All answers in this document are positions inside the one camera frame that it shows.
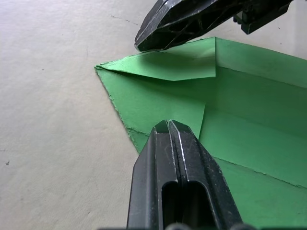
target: green paper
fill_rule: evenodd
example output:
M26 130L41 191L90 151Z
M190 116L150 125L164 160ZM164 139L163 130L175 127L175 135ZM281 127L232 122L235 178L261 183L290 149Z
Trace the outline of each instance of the green paper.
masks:
M307 226L307 61L219 38L95 67L140 152L152 127L191 127L243 220Z

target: white surface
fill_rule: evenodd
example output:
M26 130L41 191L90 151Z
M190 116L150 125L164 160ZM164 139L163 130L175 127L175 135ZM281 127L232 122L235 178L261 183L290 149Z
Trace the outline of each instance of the white surface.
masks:
M154 2L0 2L1 229L125 226L137 153L93 66L137 53ZM306 12L296 0L249 36L231 21L207 36L307 59Z

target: green cardboard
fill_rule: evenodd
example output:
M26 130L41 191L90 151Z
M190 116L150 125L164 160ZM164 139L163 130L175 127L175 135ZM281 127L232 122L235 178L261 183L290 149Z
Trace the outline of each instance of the green cardboard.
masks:
M140 152L152 127L191 127L246 223L307 226L307 61L219 38L95 67Z

